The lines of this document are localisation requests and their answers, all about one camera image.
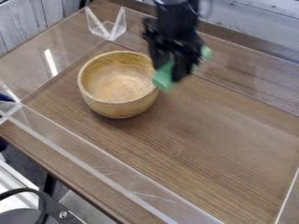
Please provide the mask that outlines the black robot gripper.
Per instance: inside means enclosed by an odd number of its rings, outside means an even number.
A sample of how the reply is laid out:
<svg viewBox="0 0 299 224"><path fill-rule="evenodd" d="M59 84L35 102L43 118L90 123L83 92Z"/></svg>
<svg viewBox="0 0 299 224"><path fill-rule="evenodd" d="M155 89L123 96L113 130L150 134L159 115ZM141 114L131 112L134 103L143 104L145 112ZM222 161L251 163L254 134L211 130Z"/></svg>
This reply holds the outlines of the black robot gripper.
<svg viewBox="0 0 299 224"><path fill-rule="evenodd" d="M154 69L158 70L174 55L173 81L190 75L193 62L201 55L202 38L198 3L155 3L157 18L145 17L143 39L149 42Z"/></svg>

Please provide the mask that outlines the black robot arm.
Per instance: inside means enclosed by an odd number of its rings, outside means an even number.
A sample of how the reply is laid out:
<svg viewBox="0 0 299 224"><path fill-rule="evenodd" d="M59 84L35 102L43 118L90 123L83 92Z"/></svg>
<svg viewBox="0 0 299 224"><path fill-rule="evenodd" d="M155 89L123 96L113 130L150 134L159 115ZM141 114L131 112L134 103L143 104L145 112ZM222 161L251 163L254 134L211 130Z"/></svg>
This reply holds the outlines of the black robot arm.
<svg viewBox="0 0 299 224"><path fill-rule="evenodd" d="M145 17L143 39L154 69L169 62L171 82L179 82L201 63L205 42L197 32L199 23L199 0L154 0L157 18Z"/></svg>

